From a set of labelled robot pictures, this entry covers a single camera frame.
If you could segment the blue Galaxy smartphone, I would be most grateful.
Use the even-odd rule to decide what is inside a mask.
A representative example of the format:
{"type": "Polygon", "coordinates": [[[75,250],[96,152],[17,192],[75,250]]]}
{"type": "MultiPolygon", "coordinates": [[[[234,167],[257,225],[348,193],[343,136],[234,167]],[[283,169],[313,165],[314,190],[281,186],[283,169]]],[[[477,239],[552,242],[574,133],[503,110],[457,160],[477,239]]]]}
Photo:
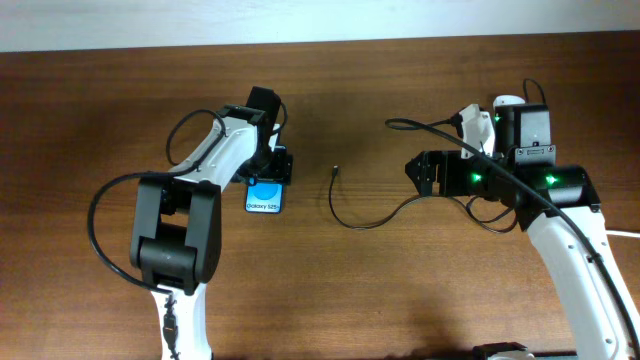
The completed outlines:
{"type": "Polygon", "coordinates": [[[256,183],[247,188],[245,210],[249,213],[279,214],[283,207],[284,186],[256,183]]]}

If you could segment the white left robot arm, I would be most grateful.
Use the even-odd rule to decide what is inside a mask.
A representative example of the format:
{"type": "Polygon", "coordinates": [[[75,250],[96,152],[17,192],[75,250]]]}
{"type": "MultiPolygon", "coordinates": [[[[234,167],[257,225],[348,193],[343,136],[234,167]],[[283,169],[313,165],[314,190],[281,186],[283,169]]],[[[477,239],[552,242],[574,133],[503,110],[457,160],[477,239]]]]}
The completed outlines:
{"type": "Polygon", "coordinates": [[[278,214],[293,159],[280,145],[287,113],[279,100],[227,105],[183,161],[160,175],[141,177],[130,262],[149,287],[160,323],[165,359],[210,359],[206,290],[222,249],[222,193],[231,183],[247,187],[247,211],[278,214]]]}

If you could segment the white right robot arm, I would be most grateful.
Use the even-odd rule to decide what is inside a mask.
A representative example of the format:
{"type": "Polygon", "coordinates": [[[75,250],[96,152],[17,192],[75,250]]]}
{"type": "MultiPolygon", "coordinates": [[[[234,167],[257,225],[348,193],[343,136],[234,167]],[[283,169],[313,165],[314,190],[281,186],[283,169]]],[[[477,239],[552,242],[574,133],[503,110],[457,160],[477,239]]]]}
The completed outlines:
{"type": "Polygon", "coordinates": [[[559,166],[542,103],[472,104],[454,117],[456,151],[424,151],[405,166],[423,197],[499,201],[537,250],[581,359],[636,359],[639,313],[610,250],[586,170],[559,166]]]}

